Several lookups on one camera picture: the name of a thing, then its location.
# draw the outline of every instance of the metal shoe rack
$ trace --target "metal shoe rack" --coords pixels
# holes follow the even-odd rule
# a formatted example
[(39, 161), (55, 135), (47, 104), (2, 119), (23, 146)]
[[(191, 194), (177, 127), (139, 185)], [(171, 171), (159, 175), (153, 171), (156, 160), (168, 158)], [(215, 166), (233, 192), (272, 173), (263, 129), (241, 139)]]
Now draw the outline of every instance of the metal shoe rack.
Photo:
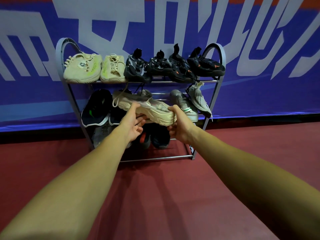
[[(60, 77), (60, 80), (63, 84), (63, 87), (65, 89), (65, 92), (68, 96), (68, 99), (69, 99), (69, 102), (72, 106), (72, 109), (78, 119), (78, 122), (79, 122), (79, 125), (82, 129), (82, 132), (84, 133), (85, 137), (86, 137), (86, 140), (88, 141), (88, 144), (89, 144), (89, 147), (91, 150), (94, 149), (94, 145), (93, 145), (93, 142), (88, 134), (88, 131), (86, 130), (86, 128), (82, 125), (82, 122), (81, 122), (81, 111), (79, 109), (79, 106), (77, 104), (77, 101), (75, 99), (75, 96), (74, 96), (74, 93), (72, 91), (72, 88), (71, 88), (71, 85), (68, 84), (66, 82), (66, 80), (63, 78), (63, 73), (64, 73), (64, 70), (65, 70), (65, 66), (64, 66), (64, 50), (66, 48), (66, 46), (70, 44), (73, 46), (73, 48), (75, 49), (76, 53), (81, 53), (81, 50), (78, 46), (78, 44), (73, 40), (73, 39), (70, 39), (70, 38), (61, 38), (58, 43), (57, 43), (57, 46), (56, 46), (56, 66), (57, 66), (57, 69), (58, 69), (58, 74), (59, 74), (59, 77)], [(218, 53), (219, 53), (219, 58), (220, 58), (220, 63), (226, 67), (226, 54), (224, 52), (224, 49), (223, 47), (220, 45), (220, 44), (210, 44), (208, 45), (208, 47), (204, 50), (203, 52), (203, 56), (206, 57), (206, 55), (208, 54), (208, 52), (211, 50), (211, 49), (214, 49), (216, 48), (218, 50)], [(210, 100), (210, 104), (209, 104), (209, 107), (210, 107), (210, 110), (212, 111), (213, 108), (214, 108), (214, 104), (217, 100), (217, 96), (218, 96), (218, 93), (219, 93), (219, 90), (220, 90), (220, 87), (221, 87), (221, 84), (223, 82), (223, 77), (224, 76), (221, 76), (218, 78), (218, 80), (201, 80), (202, 82), (204, 83), (215, 83), (215, 87), (214, 87), (214, 90), (213, 90), (213, 94), (212, 94), (212, 97), (211, 97), (211, 100)], [(89, 84), (82, 84), (82, 85), (87, 85), (90, 89), (91, 92), (94, 92), (94, 89), (93, 89), (93, 84), (98, 84), (98, 83), (101, 83), (101, 81), (96, 81), (96, 82), (93, 82), (93, 83), (89, 83)], [(153, 80), (152, 81), (153, 84), (155, 83), (159, 83), (159, 84), (171, 84), (171, 83), (174, 83), (173, 81), (169, 81), (169, 80)], [(165, 94), (168, 94), (168, 93), (152, 93), (153, 95), (165, 95)], [(203, 124), (203, 127), (202, 129), (205, 130), (206, 127), (207, 127), (207, 124), (209, 122), (209, 119), (206, 118), (205, 119), (205, 122)], [(122, 161), (121, 162), (134, 162), (134, 161), (150, 161), (150, 160), (172, 160), (172, 159), (181, 159), (181, 158), (190, 158), (192, 160), (195, 159), (196, 157), (196, 150), (193, 149), (193, 147), (191, 145), (189, 145), (190, 147), (190, 150), (191, 150), (191, 154), (188, 153), (188, 150), (187, 150), (187, 145), (185, 145), (186, 147), (186, 155), (177, 155), (177, 156), (168, 156), (168, 157), (157, 157), (157, 158), (148, 158), (148, 159), (138, 159), (138, 160), (128, 160), (128, 161)]]

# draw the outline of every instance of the red floor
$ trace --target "red floor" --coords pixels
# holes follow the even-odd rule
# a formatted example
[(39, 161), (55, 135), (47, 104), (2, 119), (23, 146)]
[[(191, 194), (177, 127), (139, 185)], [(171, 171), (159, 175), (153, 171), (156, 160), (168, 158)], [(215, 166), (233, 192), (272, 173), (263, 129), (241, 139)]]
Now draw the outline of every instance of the red floor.
[[(320, 190), (319, 131), (320, 122), (208, 132)], [(85, 140), (0, 145), (0, 230), (86, 148)], [(177, 151), (184, 148), (173, 141), (162, 155)], [(121, 164), (89, 238), (277, 239), (199, 155), (194, 161)]]

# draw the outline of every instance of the shoe label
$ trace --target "shoe label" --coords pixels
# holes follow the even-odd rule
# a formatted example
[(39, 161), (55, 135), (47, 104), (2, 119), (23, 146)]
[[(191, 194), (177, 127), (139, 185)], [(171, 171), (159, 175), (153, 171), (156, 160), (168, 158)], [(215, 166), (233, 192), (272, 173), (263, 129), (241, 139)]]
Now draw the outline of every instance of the shoe label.
[(191, 111), (191, 110), (192, 110), (191, 108), (186, 108), (186, 109), (183, 110), (183, 112), (186, 113), (186, 112), (189, 112), (189, 111)]
[(83, 62), (80, 62), (80, 63), (78, 64), (78, 67), (80, 67), (80, 68), (84, 68), (85, 66), (86, 66), (86, 64), (83, 63)]

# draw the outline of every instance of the shoe rack shelf bar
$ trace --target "shoe rack shelf bar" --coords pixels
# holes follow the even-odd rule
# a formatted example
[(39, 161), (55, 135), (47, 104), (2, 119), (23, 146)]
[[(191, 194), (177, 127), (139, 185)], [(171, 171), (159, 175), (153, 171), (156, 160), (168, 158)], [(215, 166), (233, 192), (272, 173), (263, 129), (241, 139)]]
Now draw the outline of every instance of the shoe rack shelf bar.
[[(81, 122), (81, 111), (79, 109), (79, 106), (77, 104), (77, 101), (75, 99), (75, 96), (74, 96), (74, 93), (72, 91), (72, 87), (71, 87), (71, 84), (67, 83), (66, 80), (63, 78), (63, 73), (64, 73), (64, 70), (65, 70), (65, 67), (64, 67), (64, 50), (66, 48), (66, 46), (70, 44), (71, 46), (73, 46), (73, 48), (75, 49), (76, 53), (81, 53), (81, 50), (78, 46), (78, 44), (73, 40), (73, 39), (70, 39), (70, 38), (61, 38), (58, 43), (57, 43), (57, 46), (56, 46), (56, 55), (55, 55), (55, 58), (56, 58), (56, 66), (57, 66), (57, 70), (58, 70), (58, 74), (59, 74), (59, 77), (60, 77), (60, 80), (62, 82), (62, 85), (65, 89), (65, 92), (66, 92), (66, 95), (68, 97), (68, 100), (71, 104), (71, 107), (77, 117), (77, 120), (78, 120), (78, 123), (82, 129), (82, 132), (84, 133), (84, 136), (86, 137), (86, 140), (88, 142), (88, 145), (90, 147), (91, 150), (94, 149), (94, 145), (93, 145), (93, 142), (86, 130), (86, 128), (82, 125), (82, 122)], [(225, 55), (225, 52), (224, 52), (224, 49), (223, 47), (220, 45), (220, 44), (210, 44), (203, 52), (203, 56), (206, 57), (206, 55), (208, 54), (208, 52), (211, 50), (211, 49), (214, 49), (216, 48), (219, 52), (219, 58), (220, 58), (220, 63), (226, 67), (226, 55)], [(223, 77), (224, 76), (221, 76), (218, 78), (218, 80), (201, 80), (202, 82), (204, 83), (215, 83), (215, 88), (214, 88), (214, 91), (213, 91), (213, 94), (212, 94), (212, 97), (211, 97), (211, 100), (210, 100), (210, 104), (209, 104), (209, 107), (210, 107), (210, 110), (212, 111), (213, 110), (213, 107), (214, 107), (214, 104), (217, 100), (217, 96), (218, 96), (218, 93), (219, 93), (219, 90), (220, 90), (220, 87), (221, 87), (221, 84), (223, 82)], [(89, 83), (89, 84), (86, 84), (90, 91), (91, 92), (94, 92), (93, 90), (93, 86), (92, 84), (99, 84), (101, 83), (101, 81), (96, 81), (96, 82), (93, 82), (93, 83)], [(174, 83), (173, 81), (168, 81), (168, 80), (163, 80), (163, 81), (152, 81), (153, 84), (171, 84), (171, 83)], [(169, 94), (169, 93), (152, 93), (153, 95), (166, 95), (166, 94)], [(208, 122), (209, 122), (209, 118), (206, 118), (205, 119), (205, 122), (204, 122), (204, 125), (202, 127), (203, 130), (206, 129), (207, 125), (208, 125)], [(136, 162), (136, 161), (155, 161), (155, 160), (174, 160), (174, 159), (179, 159), (179, 158), (190, 158), (192, 160), (195, 159), (196, 157), (196, 151), (193, 149), (193, 147), (191, 145), (189, 145), (190, 149), (191, 149), (191, 154), (187, 154), (187, 155), (178, 155), (178, 156), (168, 156), (168, 157), (156, 157), (156, 158), (149, 158), (149, 159), (138, 159), (138, 160), (127, 160), (127, 161), (121, 161), (121, 162)]]

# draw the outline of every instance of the shoe rack frame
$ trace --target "shoe rack frame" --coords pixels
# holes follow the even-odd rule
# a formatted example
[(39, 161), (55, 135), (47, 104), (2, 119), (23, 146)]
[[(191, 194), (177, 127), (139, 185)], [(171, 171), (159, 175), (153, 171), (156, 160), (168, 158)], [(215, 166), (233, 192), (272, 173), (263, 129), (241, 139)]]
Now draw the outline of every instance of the shoe rack frame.
[[(59, 74), (59, 77), (60, 77), (60, 80), (62, 82), (62, 85), (65, 89), (65, 92), (66, 92), (66, 95), (68, 97), (68, 100), (71, 104), (71, 107), (77, 117), (77, 120), (78, 120), (78, 123), (82, 129), (82, 132), (84, 133), (84, 136), (86, 137), (86, 140), (88, 142), (88, 145), (90, 147), (91, 150), (94, 149), (94, 144), (93, 144), (93, 141), (91, 140), (86, 128), (82, 125), (82, 122), (81, 122), (81, 111), (79, 109), (79, 106), (77, 104), (77, 101), (75, 99), (75, 96), (74, 96), (74, 93), (72, 91), (72, 87), (71, 87), (71, 84), (67, 83), (66, 80), (63, 78), (63, 73), (64, 73), (64, 70), (65, 70), (65, 66), (64, 66), (64, 50), (66, 48), (67, 45), (72, 45), (73, 48), (75, 49), (75, 51), (78, 53), (81, 53), (81, 49), (79, 48), (78, 44), (71, 38), (61, 38), (57, 45), (56, 45), (56, 54), (55, 54), (55, 58), (56, 58), (56, 66), (57, 66), (57, 70), (58, 70), (58, 74)], [(203, 56), (206, 57), (206, 55), (208, 54), (208, 52), (211, 50), (211, 49), (214, 49), (216, 48), (218, 50), (218, 53), (219, 53), (219, 58), (220, 58), (220, 63), (222, 63), (222, 65), (224, 67), (226, 67), (226, 54), (225, 54), (225, 51), (223, 49), (223, 47), (220, 45), (220, 44), (210, 44), (206, 47), (206, 49), (204, 50), (203, 52)], [(221, 76), (218, 78), (218, 80), (201, 80), (202, 82), (205, 82), (205, 83), (215, 83), (215, 87), (214, 87), (214, 90), (213, 90), (213, 94), (212, 94), (212, 97), (211, 97), (211, 100), (210, 100), (210, 103), (209, 103), (209, 107), (210, 107), (210, 110), (212, 111), (213, 108), (214, 108), (214, 104), (217, 100), (217, 97), (218, 97), (218, 93), (220, 91), (220, 87), (221, 87), (221, 84), (223, 82), (223, 77), (224, 76)], [(94, 89), (93, 89), (93, 84), (97, 84), (97, 83), (101, 83), (101, 81), (96, 81), (96, 82), (93, 82), (93, 83), (88, 83), (88, 84), (82, 84), (82, 85), (86, 85), (89, 87), (89, 90), (91, 92), (94, 92)], [(155, 80), (155, 81), (152, 81), (152, 83), (159, 83), (159, 84), (166, 84), (166, 83), (174, 83), (173, 81), (168, 81), (168, 80), (164, 80), (164, 81), (159, 81), (159, 80)], [(153, 95), (168, 95), (169, 93), (152, 93)], [(208, 125), (208, 122), (209, 122), (209, 118), (206, 118), (205, 119), (205, 122), (203, 124), (203, 127), (202, 129), (205, 130), (207, 125)], [(151, 161), (151, 160), (154, 160), (154, 161), (158, 161), (158, 160), (174, 160), (174, 159), (182, 159), (182, 158), (190, 158), (191, 160), (194, 160), (195, 157), (196, 157), (196, 150), (193, 149), (193, 147), (191, 145), (189, 145), (189, 148), (191, 150), (191, 154), (188, 153), (188, 150), (187, 150), (187, 145), (185, 145), (186, 147), (186, 155), (177, 155), (177, 156), (168, 156), (168, 157), (157, 157), (157, 158), (148, 158), (148, 159), (138, 159), (138, 160), (127, 160), (127, 161), (121, 161), (121, 162), (134, 162), (134, 161)]]

